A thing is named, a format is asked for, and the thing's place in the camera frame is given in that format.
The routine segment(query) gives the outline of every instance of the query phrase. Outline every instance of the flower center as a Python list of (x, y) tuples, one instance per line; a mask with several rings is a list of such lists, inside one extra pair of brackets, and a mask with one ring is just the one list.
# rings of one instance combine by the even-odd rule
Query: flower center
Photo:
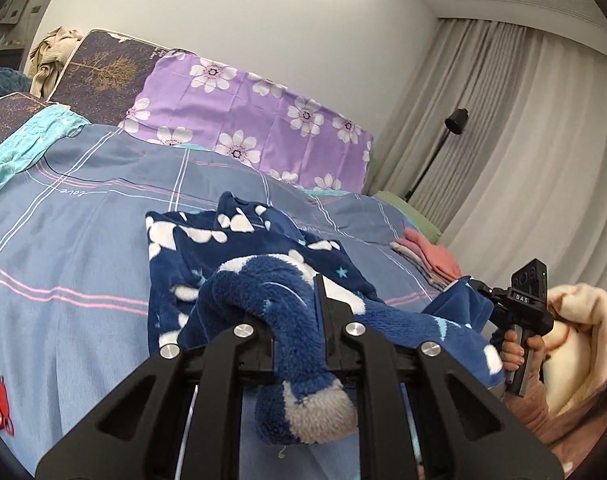
[(219, 74), (222, 72), (217, 65), (210, 65), (206, 68), (206, 77), (208, 79), (219, 79)]

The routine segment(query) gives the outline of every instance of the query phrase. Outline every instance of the curtain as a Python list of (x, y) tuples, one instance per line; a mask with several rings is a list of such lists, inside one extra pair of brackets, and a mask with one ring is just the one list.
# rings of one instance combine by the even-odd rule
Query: curtain
[(410, 200), (443, 230), (474, 186), (507, 120), (522, 76), (527, 29), (481, 20), (441, 20), (432, 47), (377, 137), (367, 192), (413, 187), (445, 134), (443, 120), (468, 108), (463, 135), (448, 135)]
[(607, 290), (607, 57), (536, 30), (527, 44), (505, 127), (440, 243), (491, 285), (538, 258), (550, 286)]

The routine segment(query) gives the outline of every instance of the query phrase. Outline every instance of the green cushion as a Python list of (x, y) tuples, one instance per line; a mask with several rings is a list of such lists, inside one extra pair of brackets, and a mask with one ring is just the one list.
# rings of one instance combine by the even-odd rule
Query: green cushion
[(404, 202), (404, 200), (389, 191), (378, 191), (375, 196), (384, 202), (388, 202), (390, 205), (395, 206), (399, 211), (404, 213), (405, 216), (410, 218), (417, 226), (417, 229), (420, 230), (421, 234), (423, 234), (430, 243), (436, 244), (439, 241), (439, 238), (441, 238), (441, 231), (437, 229), (430, 220), (413, 208), (413, 206)]

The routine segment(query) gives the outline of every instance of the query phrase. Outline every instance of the cream plush blanket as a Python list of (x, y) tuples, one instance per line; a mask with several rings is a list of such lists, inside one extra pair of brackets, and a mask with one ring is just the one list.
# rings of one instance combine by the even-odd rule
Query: cream plush blanket
[(36, 97), (50, 97), (66, 61), (72, 56), (84, 35), (76, 29), (59, 27), (49, 32), (30, 53), (32, 78), (30, 93)]
[(607, 292), (579, 283), (548, 291), (557, 320), (543, 337), (543, 377), (551, 416), (580, 406), (607, 384)]

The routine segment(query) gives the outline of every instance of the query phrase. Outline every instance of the black lamp head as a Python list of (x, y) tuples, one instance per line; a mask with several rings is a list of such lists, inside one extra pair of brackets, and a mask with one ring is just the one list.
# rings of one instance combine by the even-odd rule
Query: black lamp head
[(455, 135), (461, 135), (463, 128), (468, 122), (468, 110), (465, 108), (457, 108), (445, 120), (445, 127)]

